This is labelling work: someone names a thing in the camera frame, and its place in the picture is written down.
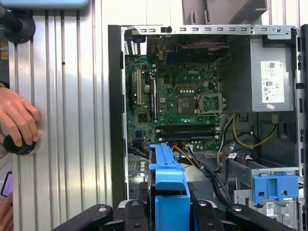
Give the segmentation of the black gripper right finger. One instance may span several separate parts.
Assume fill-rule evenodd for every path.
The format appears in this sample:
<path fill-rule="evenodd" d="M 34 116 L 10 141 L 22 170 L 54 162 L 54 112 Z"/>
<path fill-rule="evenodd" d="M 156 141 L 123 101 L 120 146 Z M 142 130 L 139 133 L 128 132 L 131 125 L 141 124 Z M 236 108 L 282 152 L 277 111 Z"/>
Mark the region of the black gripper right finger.
<path fill-rule="evenodd" d="M 212 201 L 197 200 L 195 187 L 189 182 L 191 193 L 192 231 L 292 231 L 290 228 L 245 205 L 228 206 L 225 211 Z"/>

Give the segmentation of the person's left hand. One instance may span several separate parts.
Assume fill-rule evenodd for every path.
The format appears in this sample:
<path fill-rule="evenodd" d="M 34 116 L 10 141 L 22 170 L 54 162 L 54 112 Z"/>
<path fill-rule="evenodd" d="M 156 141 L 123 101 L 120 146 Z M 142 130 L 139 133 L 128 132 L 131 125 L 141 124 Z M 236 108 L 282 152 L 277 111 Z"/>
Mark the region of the person's left hand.
<path fill-rule="evenodd" d="M 30 145 L 39 140 L 38 110 L 11 89 L 0 88 L 0 125 L 5 127 L 16 146 Z"/>

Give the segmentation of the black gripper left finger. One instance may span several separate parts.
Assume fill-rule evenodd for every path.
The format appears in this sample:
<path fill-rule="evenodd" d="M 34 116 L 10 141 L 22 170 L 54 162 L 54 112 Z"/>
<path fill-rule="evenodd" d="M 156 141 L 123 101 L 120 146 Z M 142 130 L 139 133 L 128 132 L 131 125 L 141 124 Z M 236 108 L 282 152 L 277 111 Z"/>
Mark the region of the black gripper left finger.
<path fill-rule="evenodd" d="M 137 199 L 122 201 L 118 208 L 98 204 L 77 214 L 54 231 L 150 231 L 150 197 L 154 183 L 142 182 Z"/>

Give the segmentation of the person's right hand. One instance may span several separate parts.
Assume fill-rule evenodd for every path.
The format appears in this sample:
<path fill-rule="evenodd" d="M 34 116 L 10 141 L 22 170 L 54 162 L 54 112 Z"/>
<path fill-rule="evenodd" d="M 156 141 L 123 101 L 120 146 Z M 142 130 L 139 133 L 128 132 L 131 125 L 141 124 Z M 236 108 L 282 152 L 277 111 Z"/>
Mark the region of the person's right hand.
<path fill-rule="evenodd" d="M 13 195 L 0 202 L 0 231 L 13 231 Z"/>

